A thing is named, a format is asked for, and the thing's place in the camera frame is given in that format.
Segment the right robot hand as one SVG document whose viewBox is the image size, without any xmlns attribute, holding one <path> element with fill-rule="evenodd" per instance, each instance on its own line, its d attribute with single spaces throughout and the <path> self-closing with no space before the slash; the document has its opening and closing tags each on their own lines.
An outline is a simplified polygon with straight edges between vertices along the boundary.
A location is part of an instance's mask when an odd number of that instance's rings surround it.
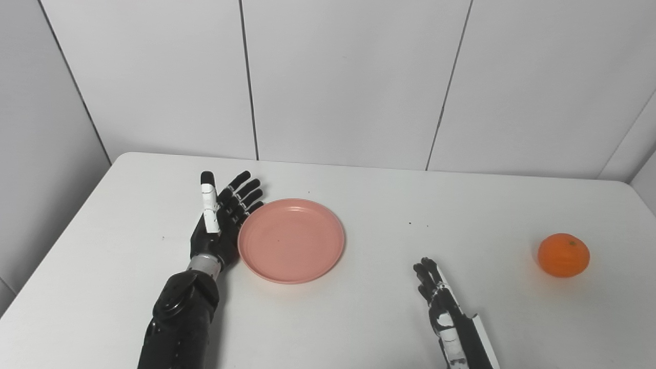
<svg viewBox="0 0 656 369">
<path fill-rule="evenodd" d="M 499 360 L 480 318 L 468 317 L 436 262 L 423 257 L 413 271 L 428 304 L 429 324 L 438 337 L 448 368 L 499 368 Z"/>
</svg>

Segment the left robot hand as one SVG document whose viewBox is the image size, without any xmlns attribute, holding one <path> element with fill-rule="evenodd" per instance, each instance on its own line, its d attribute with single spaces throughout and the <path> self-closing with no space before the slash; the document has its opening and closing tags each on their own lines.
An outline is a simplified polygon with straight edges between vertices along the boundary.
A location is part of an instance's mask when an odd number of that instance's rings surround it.
<svg viewBox="0 0 656 369">
<path fill-rule="evenodd" d="M 239 257 L 238 236 L 246 219 L 264 205 L 261 182 L 244 171 L 227 186 L 216 186 L 212 171 L 200 175 L 203 213 L 191 239 L 190 257 L 209 255 L 224 269 Z"/>
</svg>

